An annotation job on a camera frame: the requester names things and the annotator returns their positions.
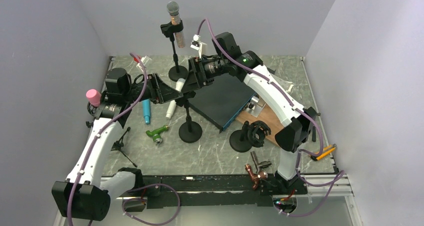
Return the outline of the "tall black microphone stand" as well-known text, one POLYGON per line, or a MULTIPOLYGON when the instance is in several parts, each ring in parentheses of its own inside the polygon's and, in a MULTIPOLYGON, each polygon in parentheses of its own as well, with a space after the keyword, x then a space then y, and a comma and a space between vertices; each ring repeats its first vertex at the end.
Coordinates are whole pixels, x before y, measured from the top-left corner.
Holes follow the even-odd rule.
POLYGON ((181 22, 177 25, 174 25, 170 21, 169 23, 161 24, 160 28, 161 28, 162 34, 170 40, 172 45, 172 50, 173 50, 172 57, 173 57, 174 66, 171 67, 168 71, 169 79, 174 82, 177 82, 178 79, 180 78, 186 79, 188 76, 188 70, 184 66, 179 65, 179 58, 176 53, 176 46, 175 46, 176 33, 182 32, 184 28, 183 23, 181 22))

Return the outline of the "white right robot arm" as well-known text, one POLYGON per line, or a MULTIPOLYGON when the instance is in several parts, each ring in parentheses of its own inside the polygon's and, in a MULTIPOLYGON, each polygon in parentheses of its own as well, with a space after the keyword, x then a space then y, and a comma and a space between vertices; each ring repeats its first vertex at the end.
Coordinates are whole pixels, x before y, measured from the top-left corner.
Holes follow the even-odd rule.
POLYGON ((203 42, 200 35, 193 36, 191 48, 196 49, 199 56, 189 60, 189 73, 182 92, 183 94, 194 92, 211 85, 214 78, 229 74, 257 93, 283 126, 274 137, 280 147, 275 186, 280 193, 287 194, 295 187, 295 181, 299 178, 297 167, 300 162, 298 157, 301 145, 316 126, 317 112, 313 107, 305 108, 292 98, 275 81, 255 52, 241 51, 231 33, 221 33, 212 40, 217 53, 207 56, 202 53, 203 42))

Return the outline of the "white microphone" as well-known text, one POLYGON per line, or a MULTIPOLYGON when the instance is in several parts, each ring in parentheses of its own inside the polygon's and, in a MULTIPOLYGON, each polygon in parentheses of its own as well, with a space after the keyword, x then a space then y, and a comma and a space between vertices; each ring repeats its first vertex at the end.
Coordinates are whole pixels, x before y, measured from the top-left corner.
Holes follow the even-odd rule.
MULTIPOLYGON (((177 90, 177 91, 181 92, 181 90, 182 90, 182 88, 183 88, 183 85, 184 85, 185 81, 186 81, 185 79, 183 79, 183 78, 179 78, 179 79, 177 80, 177 82, 176 82, 175 90, 177 90)), ((173 116, 173 114, 174 114, 174 111, 175 111, 175 108, 176 108, 176 105, 177 105, 177 103, 176 103, 176 101, 175 101, 175 100, 172 100, 172 101, 169 103, 169 106, 168 106, 168 109, 167 109, 167 112, 166 112, 166 115, 165 115, 165 117, 166 117, 167 119, 171 119, 171 118, 172 118, 172 116, 173 116)))

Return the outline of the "blue toy microphone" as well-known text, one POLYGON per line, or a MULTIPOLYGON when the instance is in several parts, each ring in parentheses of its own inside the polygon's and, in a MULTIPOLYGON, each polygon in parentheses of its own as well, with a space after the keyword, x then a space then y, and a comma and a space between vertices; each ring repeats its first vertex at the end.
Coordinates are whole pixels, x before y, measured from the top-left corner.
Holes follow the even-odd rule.
POLYGON ((151 123, 151 107, 150 100, 146 99, 142 101, 142 111, 143 111, 143 119, 144 122, 148 125, 151 123))

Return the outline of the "short black clip stand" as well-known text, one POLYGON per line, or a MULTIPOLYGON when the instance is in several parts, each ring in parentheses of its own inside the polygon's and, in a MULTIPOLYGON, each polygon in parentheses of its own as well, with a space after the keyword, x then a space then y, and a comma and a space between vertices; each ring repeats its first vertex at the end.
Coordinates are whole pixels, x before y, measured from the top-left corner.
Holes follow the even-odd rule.
POLYGON ((183 106, 186 111, 185 122, 181 124, 178 130, 180 139, 185 143, 194 143, 202 136, 202 127, 199 123, 193 122, 190 115, 190 103, 187 96, 177 100, 178 106, 183 106))

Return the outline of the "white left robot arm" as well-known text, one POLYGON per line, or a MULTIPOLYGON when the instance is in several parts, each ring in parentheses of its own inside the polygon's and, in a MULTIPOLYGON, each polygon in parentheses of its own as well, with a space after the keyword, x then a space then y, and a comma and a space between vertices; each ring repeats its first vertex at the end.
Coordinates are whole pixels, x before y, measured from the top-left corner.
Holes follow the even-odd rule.
POLYGON ((147 186, 140 169, 124 167, 102 181, 102 171, 114 143, 122 139, 132 108, 142 100, 163 104, 182 97, 182 93, 164 83, 157 74, 143 74, 133 82, 123 68, 107 72, 104 91, 94 92, 88 101, 94 107, 94 121, 84 150, 64 181, 52 186, 59 212, 73 225, 73 219, 102 221, 112 200, 123 194, 137 196, 147 186))

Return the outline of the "glitter copper microphone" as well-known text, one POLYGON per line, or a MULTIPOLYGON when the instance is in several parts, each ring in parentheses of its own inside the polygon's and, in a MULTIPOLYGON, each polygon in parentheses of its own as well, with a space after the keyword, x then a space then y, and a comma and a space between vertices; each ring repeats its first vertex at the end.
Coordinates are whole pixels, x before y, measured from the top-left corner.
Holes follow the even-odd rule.
POLYGON ((184 26, 181 23, 182 20, 179 14, 180 7, 175 1, 170 1, 167 3, 166 8, 168 13, 170 14, 172 25, 177 26, 179 30, 174 33, 177 45, 179 48, 184 48, 186 44, 185 44, 185 37, 183 33, 184 26))

